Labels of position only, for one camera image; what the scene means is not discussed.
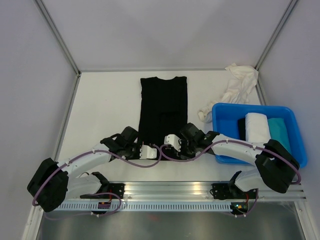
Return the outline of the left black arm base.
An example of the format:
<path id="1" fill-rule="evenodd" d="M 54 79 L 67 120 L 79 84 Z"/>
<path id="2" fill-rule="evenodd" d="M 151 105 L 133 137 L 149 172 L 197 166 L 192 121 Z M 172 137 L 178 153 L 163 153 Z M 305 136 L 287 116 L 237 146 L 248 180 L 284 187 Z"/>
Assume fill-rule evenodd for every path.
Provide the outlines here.
<path id="1" fill-rule="evenodd" d="M 125 193 L 125 184 L 124 183 L 108 183 L 103 184 L 96 193 L 92 194 L 83 194 L 80 196 L 81 199 L 116 199 L 110 193 L 116 194 L 121 199 L 123 199 Z"/>

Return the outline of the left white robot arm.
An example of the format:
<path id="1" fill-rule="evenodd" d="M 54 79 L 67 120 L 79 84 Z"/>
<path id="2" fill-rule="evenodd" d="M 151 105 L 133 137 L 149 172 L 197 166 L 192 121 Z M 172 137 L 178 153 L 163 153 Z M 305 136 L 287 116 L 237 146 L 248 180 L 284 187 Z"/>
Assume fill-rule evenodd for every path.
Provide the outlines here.
<path id="1" fill-rule="evenodd" d="M 47 158 L 41 162 L 27 191 L 32 195 L 32 205 L 40 206 L 46 213 L 55 210 L 63 201 L 101 199 L 111 197 L 110 182 L 100 172 L 81 175 L 116 157 L 134 157 L 138 153 L 138 132 L 127 126 L 121 133 L 102 139 L 91 149 L 63 161 Z"/>

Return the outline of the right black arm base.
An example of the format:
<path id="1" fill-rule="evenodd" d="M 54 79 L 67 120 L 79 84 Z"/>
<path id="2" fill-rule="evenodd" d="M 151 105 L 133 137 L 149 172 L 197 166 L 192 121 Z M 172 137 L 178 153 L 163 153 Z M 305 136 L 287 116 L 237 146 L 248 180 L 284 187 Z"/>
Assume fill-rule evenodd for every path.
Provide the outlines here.
<path id="1" fill-rule="evenodd" d="M 212 183 L 210 194 L 215 200 L 247 200 L 255 199 L 257 190 L 242 191 L 237 186 L 228 183 Z"/>

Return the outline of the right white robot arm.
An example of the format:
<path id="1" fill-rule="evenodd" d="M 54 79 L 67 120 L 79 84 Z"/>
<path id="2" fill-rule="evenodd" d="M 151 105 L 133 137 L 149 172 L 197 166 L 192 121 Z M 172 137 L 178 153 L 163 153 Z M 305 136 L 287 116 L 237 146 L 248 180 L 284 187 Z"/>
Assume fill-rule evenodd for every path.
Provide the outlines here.
<path id="1" fill-rule="evenodd" d="M 235 198 L 260 188 L 285 194 L 289 186 L 298 185 L 302 180 L 300 164 L 277 140 L 247 142 L 215 131 L 204 133 L 193 123 L 188 123 L 180 130 L 180 136 L 171 134 L 165 141 L 182 159 L 211 154 L 251 165 L 251 170 L 237 171 L 227 184 L 229 194 Z"/>

